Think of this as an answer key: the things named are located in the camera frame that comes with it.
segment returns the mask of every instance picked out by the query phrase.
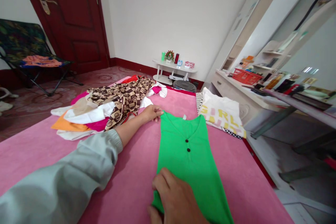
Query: hand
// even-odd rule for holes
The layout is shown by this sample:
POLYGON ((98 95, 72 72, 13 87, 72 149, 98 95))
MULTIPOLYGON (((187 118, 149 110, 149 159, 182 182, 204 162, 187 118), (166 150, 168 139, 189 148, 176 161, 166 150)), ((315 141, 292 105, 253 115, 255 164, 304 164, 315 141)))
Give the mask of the hand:
POLYGON ((149 105, 145 108, 144 111, 139 114, 139 116, 141 116, 144 119, 145 123, 147 123, 149 121, 157 122, 162 114, 163 111, 159 106, 149 105))
MULTIPOLYGON (((209 224, 199 209, 190 185, 177 178, 167 168, 155 176, 152 187, 160 194, 164 208, 164 224, 209 224)), ((151 224, 162 224, 158 210, 147 208, 151 224)))

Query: white slipper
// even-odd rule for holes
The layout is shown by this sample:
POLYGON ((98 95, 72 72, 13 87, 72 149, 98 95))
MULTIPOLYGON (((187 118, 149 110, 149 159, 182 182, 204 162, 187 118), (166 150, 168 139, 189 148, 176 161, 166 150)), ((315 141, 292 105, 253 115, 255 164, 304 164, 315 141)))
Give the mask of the white slipper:
POLYGON ((11 98, 18 98, 19 96, 16 94, 12 94, 8 89, 4 88, 4 87, 0 87, 0 90, 4 91, 5 94, 3 96, 0 97, 0 99, 3 99, 7 96, 11 97, 11 98))
POLYGON ((12 104, 0 101, 0 112, 10 110, 13 107, 12 104))

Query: patterned floor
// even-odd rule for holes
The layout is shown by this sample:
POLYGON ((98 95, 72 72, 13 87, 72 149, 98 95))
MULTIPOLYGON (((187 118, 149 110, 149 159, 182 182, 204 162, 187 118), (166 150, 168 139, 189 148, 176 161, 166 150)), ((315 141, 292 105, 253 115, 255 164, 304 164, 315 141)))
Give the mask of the patterned floor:
MULTIPOLYGON (((4 100, 13 104, 14 107, 11 110, 3 112, 3 115, 0 117, 0 142, 49 117, 50 110, 69 106, 71 100, 88 88, 110 85, 126 76, 135 74, 152 78, 152 76, 146 74, 115 66, 78 75, 78 79, 84 86, 63 81, 52 97, 47 97, 36 86, 31 89, 23 88, 13 91, 14 94, 20 97, 4 100)), ((49 91, 52 91, 55 85, 56 81, 42 84, 49 91)))

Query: round black cushion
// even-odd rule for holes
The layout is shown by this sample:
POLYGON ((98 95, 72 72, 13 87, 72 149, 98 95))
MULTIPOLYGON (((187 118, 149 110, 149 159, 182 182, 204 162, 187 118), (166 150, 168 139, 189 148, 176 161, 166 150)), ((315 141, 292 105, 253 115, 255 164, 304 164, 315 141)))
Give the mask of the round black cushion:
POLYGON ((196 92, 196 87, 194 86, 194 84, 192 84, 188 81, 184 81, 184 80, 174 81, 173 87, 176 88, 176 89, 189 91, 189 92, 192 92, 192 93, 196 92))

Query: gray sleeve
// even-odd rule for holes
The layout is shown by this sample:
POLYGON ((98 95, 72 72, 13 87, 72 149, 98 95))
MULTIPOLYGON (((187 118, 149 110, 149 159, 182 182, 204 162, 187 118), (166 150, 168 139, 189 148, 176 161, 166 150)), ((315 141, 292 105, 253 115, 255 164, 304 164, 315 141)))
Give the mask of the gray sleeve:
POLYGON ((92 193, 106 187, 122 149, 114 129, 79 142, 0 197, 0 223, 77 223, 92 193))

